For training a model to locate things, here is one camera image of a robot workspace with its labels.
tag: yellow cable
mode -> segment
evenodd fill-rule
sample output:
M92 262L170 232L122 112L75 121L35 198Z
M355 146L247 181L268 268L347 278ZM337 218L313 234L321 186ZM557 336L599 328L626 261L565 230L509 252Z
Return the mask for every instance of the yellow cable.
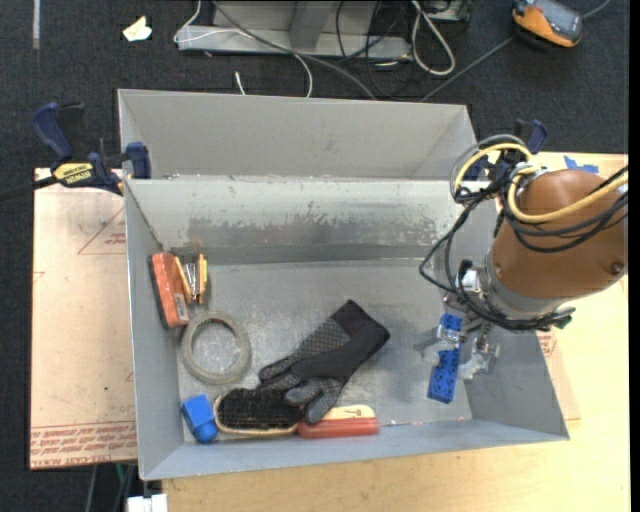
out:
M462 167L460 167L460 170L458 171L458 175L456 176L456 181L453 185L454 195L458 191L458 188L460 187L460 183L462 182L462 178L464 178L464 175L467 173L467 170L469 169L469 167L471 167L474 163L480 160L484 155L487 155L492 151L497 151L502 149L516 149L521 153L523 153L524 156L527 157L527 161L533 159L533 155L525 146L523 146L522 144L517 144L515 142L501 142L499 144L494 144L493 146L489 146L488 148L478 151L471 158L469 158L469 160L467 160L462 165Z
M531 172L533 172L531 169L523 169L518 174L516 174L516 176L513 178L513 182L509 186L509 190L507 191L507 202L509 204L509 209L511 210L511 212L513 213L516 219L518 219L521 222L528 222L528 223L550 222L552 220L556 220L566 215L569 215L570 213L581 210L585 206L592 204L593 202L600 199L602 196L608 194L612 190L617 189L618 187L624 185L629 181L628 176L625 174L624 176L620 176L619 178L613 180L606 187L602 187L596 192L593 192L592 194L589 194L588 196L583 197L579 201L576 201L575 203L570 204L569 206L565 206L560 210L556 210L554 212L549 212L549 213L543 213L541 215L528 215L526 213L523 213L520 210L520 208L518 208L518 205L516 203L516 190L518 188L518 183L520 183L520 180L525 175L531 174Z

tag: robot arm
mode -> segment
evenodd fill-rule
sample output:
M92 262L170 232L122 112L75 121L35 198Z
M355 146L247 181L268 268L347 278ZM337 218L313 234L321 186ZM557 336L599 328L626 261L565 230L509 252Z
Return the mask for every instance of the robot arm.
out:
M498 158L489 163L488 155L496 151ZM511 135L485 139L461 159L469 154L454 168L451 182L453 198L464 210L420 266L422 276L445 291L445 311L462 318L460 339L472 342L472 359L458 372L465 379L497 357L499 347L489 337L493 327L563 326L573 308L561 306L617 282L627 272L628 257L626 167L608 179L582 170L549 172ZM486 187L472 191L469 180L483 172ZM485 260L463 261L453 272L448 259L454 234L480 202L495 199L500 213ZM446 282L425 271L436 253L444 253ZM451 347L439 336L431 352L442 349ZM434 367L441 363L430 359Z
M566 301L618 281L627 268L626 206L607 215L623 192L615 182L608 188L604 183L590 172L564 169L523 187L514 222L502 224L491 249L488 270L496 288L523 298ZM594 191L601 193L594 197ZM575 208L585 199L584 206ZM599 216L603 220L595 224L592 236L587 236L589 226L575 229ZM527 234L532 230L537 231L534 236Z

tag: blue plastic piece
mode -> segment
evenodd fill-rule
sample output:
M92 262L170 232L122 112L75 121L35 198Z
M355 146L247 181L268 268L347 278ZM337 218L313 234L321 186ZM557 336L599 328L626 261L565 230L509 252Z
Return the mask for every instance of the blue plastic piece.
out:
M431 370L427 397L448 404L453 400L460 365L460 347L453 350L440 350L440 364Z
M58 122L57 110L55 101L41 107L31 118L31 126L40 140L56 152L58 162L64 162L72 157L73 146Z
M445 313L440 317L440 325L451 331L460 331L462 328L462 318L451 313Z
M210 443L216 438L218 429L207 395L203 393L185 400L181 411L189 430L199 443Z
M467 172L464 174L464 179L469 181L477 180L482 172L487 168L487 165L489 165L489 155L484 155L469 167Z
M126 153L133 165L133 177L151 178L151 161L146 146L142 142L132 142L127 146Z
M592 174L598 174L598 166L591 164L578 165L578 163L568 156L564 156L564 164L567 166L567 169L579 169L581 171L587 171Z

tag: black carpet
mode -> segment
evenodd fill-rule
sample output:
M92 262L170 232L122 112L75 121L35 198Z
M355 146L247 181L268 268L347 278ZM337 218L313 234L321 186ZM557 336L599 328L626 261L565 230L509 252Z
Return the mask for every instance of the black carpet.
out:
M565 3L586 13L601 1ZM511 0L476 0L466 30L446 29L457 72L514 36L510 6ZM233 79L239 71L248 94L304 96L305 72L290 56L178 51L172 37L194 10L191 1L42 0L35 50L33 2L2 0L0 193L28 184L34 167L53 163L30 125L31 115L50 101L84 102L87 140L104 138L113 154L120 149L118 88L239 93ZM142 15L150 18L152 38L127 42L121 30ZM540 49L515 38L446 79L405 64L393 73L373 71L372 82L362 62L342 65L388 101L428 96L431 103L467 105L478 139L511 132L517 118L537 119L549 133L547 151L628 153L629 22L630 1L612 0L585 22L584 39L575 48ZM428 48L428 39L424 44ZM366 98L341 75L309 65L315 97ZM0 508L83 510L92 468L28 469L32 237L32 197L0 203ZM119 485L114 468L101 466L96 482L93 510L111 510Z

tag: gray metal tray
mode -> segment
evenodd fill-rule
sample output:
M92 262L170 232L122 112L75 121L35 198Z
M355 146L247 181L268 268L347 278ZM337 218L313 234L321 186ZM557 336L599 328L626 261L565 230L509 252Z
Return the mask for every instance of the gray metal tray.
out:
M491 373L459 381L450 404L426 397L430 367L414 345L443 312L439 290L418 273L421 258L459 211L442 180L182 176L128 180L125 190L139 469L175 478L396 457L566 439L534 334L496 329ZM465 225L458 260L481 259L495 208ZM254 351L247 375L228 386L193 378L177 352L180 331L162 327L147 266L160 250L207 257L210 294L201 307L246 327ZM252 387L264 364L289 353L347 299L391 338L353 376L340 403L365 403L383 424L375 436L304 440L221 436L194 443L180 414L185 398L213 400ZM211 364L219 356L210 351Z

